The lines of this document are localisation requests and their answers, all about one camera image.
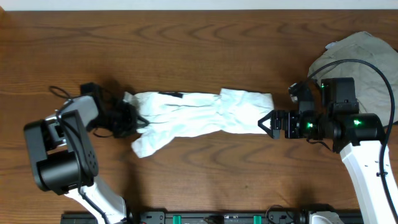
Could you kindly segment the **white t-shirt with black print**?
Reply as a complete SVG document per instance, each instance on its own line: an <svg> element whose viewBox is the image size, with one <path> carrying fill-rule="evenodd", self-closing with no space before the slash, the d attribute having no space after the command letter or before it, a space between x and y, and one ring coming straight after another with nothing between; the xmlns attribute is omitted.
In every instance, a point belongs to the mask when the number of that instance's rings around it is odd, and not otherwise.
<svg viewBox="0 0 398 224"><path fill-rule="evenodd" d="M217 131L262 134L257 122L274 109L270 93L226 88L219 94L148 91L126 94L125 99L149 122L131 144L139 158L153 155L176 137Z"/></svg>

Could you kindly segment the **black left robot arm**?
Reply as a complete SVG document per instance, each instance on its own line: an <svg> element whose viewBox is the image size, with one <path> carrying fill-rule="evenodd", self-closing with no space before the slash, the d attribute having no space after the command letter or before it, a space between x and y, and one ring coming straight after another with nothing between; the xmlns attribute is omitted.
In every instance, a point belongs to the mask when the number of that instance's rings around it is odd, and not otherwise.
<svg viewBox="0 0 398 224"><path fill-rule="evenodd" d="M64 104L45 119L24 126L35 184L78 202L93 215L93 223L140 223L141 216L99 176L89 137L105 129L114 138L126 138L148 126L134 95L126 91L115 96L95 83L82 84L78 96L57 86L49 91Z"/></svg>

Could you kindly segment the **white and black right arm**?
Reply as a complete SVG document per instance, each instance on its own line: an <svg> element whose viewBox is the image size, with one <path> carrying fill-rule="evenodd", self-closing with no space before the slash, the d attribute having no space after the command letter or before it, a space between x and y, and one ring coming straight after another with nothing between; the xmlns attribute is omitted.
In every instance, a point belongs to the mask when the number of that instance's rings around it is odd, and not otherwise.
<svg viewBox="0 0 398 224"><path fill-rule="evenodd" d="M353 78L327 78L320 84L323 113L315 110L307 86L290 87L297 110L272 110L258 126L273 139L283 131L287 139L310 144L331 139L331 151L339 154L354 185L364 223L395 223L391 208L397 203L397 185L389 165L387 138L374 113L360 113Z"/></svg>

